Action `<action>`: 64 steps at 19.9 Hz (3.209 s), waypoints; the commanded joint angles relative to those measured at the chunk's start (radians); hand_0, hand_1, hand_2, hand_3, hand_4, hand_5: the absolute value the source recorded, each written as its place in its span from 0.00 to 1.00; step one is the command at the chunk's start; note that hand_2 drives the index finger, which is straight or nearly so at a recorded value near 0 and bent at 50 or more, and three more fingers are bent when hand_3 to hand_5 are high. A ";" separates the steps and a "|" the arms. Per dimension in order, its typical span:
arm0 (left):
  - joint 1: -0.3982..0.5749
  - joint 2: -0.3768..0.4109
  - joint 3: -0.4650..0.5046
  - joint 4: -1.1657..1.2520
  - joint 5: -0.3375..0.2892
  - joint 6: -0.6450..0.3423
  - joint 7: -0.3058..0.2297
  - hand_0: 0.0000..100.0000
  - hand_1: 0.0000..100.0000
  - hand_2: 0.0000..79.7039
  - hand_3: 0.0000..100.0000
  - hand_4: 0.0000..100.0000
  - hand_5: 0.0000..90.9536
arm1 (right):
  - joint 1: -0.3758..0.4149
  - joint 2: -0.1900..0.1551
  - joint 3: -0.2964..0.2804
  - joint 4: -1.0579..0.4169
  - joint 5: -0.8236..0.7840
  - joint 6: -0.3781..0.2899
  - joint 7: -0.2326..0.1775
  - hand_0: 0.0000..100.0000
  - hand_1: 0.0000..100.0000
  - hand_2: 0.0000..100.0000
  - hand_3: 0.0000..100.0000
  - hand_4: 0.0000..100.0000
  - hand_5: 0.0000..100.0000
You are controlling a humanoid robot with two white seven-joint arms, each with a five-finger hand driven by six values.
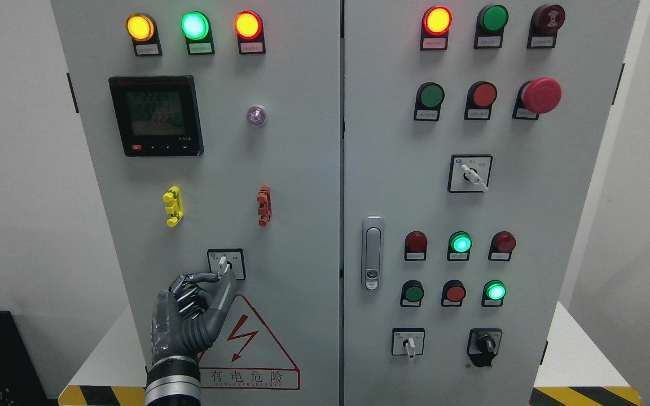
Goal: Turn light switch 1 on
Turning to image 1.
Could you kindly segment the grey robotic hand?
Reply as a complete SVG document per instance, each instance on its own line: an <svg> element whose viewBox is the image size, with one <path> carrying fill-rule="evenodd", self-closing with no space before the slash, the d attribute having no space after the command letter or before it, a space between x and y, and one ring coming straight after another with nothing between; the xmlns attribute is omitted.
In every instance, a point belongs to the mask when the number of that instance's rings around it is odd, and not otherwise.
<svg viewBox="0 0 650 406"><path fill-rule="evenodd" d="M152 364L172 356L195 358L212 347L237 287L235 273L228 269L179 275L161 290L153 311Z"/></svg>

